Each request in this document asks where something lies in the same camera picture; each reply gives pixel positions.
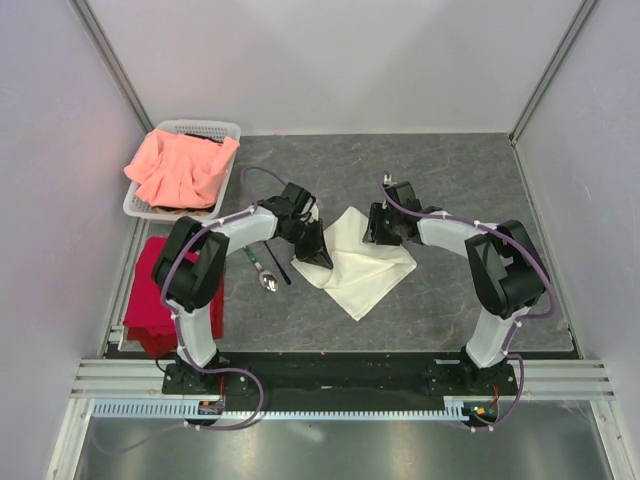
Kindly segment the white cloth napkin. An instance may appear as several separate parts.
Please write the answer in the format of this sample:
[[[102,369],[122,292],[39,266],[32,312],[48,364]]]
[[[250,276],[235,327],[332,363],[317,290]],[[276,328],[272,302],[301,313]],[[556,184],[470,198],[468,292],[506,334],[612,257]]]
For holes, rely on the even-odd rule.
[[[350,206],[325,229],[331,269],[292,261],[312,286],[327,293],[355,321],[365,317],[417,267],[402,246],[365,243],[367,224],[367,217]]]

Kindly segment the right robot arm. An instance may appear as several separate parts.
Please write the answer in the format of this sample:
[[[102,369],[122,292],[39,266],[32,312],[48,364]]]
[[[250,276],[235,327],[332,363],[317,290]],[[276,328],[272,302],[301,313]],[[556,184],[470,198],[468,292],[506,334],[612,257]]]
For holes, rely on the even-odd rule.
[[[424,209],[407,181],[384,183],[384,200],[371,204],[363,241],[438,247],[467,260],[481,312],[463,349],[458,381],[467,392],[483,392],[494,381],[492,367],[549,285],[549,277],[524,225],[515,220],[487,224]]]

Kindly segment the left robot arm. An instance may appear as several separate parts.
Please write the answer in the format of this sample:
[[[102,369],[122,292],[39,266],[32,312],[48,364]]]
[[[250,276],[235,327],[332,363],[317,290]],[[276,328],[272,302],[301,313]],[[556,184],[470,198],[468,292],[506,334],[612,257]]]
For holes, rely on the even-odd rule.
[[[208,393],[219,382],[210,322],[204,318],[224,277],[226,257],[256,242],[280,238],[294,247],[294,259],[333,268],[316,197],[294,183],[283,192],[226,217],[197,221],[189,216],[173,225],[152,270],[161,301],[176,327],[178,356],[188,363],[185,382]]]

